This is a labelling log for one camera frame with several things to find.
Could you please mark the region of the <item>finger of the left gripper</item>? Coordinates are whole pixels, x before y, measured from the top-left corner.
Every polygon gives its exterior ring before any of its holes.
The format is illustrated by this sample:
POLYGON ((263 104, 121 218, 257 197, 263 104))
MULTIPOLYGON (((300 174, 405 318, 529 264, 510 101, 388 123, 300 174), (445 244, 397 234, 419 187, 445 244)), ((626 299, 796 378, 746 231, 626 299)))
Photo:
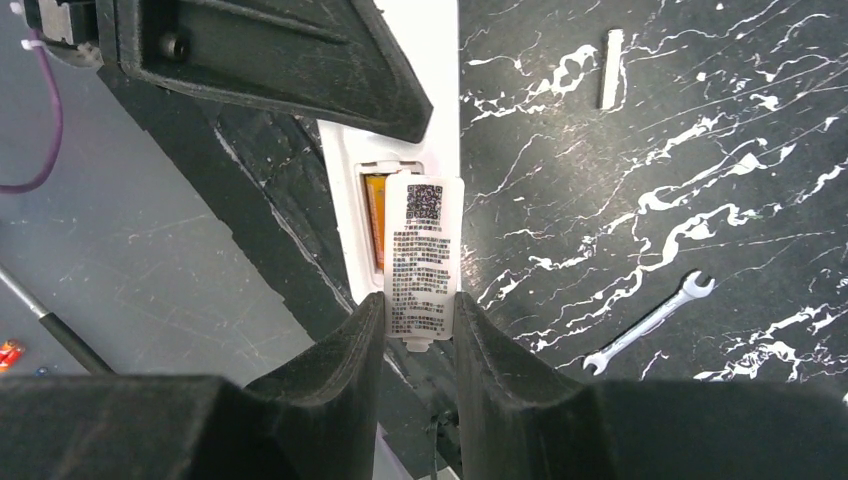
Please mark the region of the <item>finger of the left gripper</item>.
POLYGON ((420 142, 433 107, 371 1, 99 1, 104 61, 196 98, 420 142))

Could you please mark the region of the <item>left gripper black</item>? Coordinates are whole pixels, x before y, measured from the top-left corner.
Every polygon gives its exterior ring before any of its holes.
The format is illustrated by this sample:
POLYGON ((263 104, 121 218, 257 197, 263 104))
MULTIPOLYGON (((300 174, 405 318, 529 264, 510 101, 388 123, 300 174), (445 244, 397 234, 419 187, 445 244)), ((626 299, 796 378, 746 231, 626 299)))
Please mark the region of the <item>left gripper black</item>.
POLYGON ((119 65, 117 3, 108 0, 25 0, 26 50, 42 50, 76 68, 119 65))

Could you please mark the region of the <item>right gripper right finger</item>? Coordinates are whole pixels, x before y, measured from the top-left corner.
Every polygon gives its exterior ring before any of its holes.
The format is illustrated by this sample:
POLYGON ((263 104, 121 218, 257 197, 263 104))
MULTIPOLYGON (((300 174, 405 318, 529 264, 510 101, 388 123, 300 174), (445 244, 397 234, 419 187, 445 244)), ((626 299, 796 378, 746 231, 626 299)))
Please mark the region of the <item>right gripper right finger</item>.
POLYGON ((847 408, 801 385, 583 384, 455 298, 467 479, 843 479, 847 408))

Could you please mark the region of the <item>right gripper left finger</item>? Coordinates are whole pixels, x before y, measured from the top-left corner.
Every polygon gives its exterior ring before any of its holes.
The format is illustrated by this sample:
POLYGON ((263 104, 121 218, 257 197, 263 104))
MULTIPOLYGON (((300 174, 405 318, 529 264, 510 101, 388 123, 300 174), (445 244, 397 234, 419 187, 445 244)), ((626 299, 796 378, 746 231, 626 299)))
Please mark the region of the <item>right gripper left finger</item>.
POLYGON ((218 376, 13 376, 5 479, 368 479, 385 300, 240 387, 218 376))

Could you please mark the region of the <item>white remote control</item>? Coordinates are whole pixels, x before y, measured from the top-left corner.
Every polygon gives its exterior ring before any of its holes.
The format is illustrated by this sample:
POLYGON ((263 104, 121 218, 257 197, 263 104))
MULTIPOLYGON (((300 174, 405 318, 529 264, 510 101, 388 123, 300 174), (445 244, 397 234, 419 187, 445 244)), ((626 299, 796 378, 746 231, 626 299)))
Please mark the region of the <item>white remote control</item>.
POLYGON ((380 290, 384 280, 376 263, 365 175, 410 170, 457 177, 461 166, 458 1, 379 1, 376 6, 410 61, 433 113, 417 144, 329 121, 317 123, 354 303, 380 290))

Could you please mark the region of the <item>orange battery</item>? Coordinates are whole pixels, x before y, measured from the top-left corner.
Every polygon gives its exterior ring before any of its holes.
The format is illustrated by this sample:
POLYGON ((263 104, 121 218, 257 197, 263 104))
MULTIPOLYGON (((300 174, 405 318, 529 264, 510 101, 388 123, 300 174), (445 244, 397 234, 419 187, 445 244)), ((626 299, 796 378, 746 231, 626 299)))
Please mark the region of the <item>orange battery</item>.
POLYGON ((386 174, 367 174, 363 177, 374 260, 378 271, 384 269, 386 179, 386 174))

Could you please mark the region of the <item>remote battery cover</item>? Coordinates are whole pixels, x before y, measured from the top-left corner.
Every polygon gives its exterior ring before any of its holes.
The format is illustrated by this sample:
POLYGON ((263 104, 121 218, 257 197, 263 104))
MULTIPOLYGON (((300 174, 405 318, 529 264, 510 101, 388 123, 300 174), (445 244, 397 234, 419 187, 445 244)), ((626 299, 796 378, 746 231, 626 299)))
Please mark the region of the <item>remote battery cover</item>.
POLYGON ((464 192, 459 177, 402 171, 386 180, 386 336, 411 353, 453 337, 464 192))

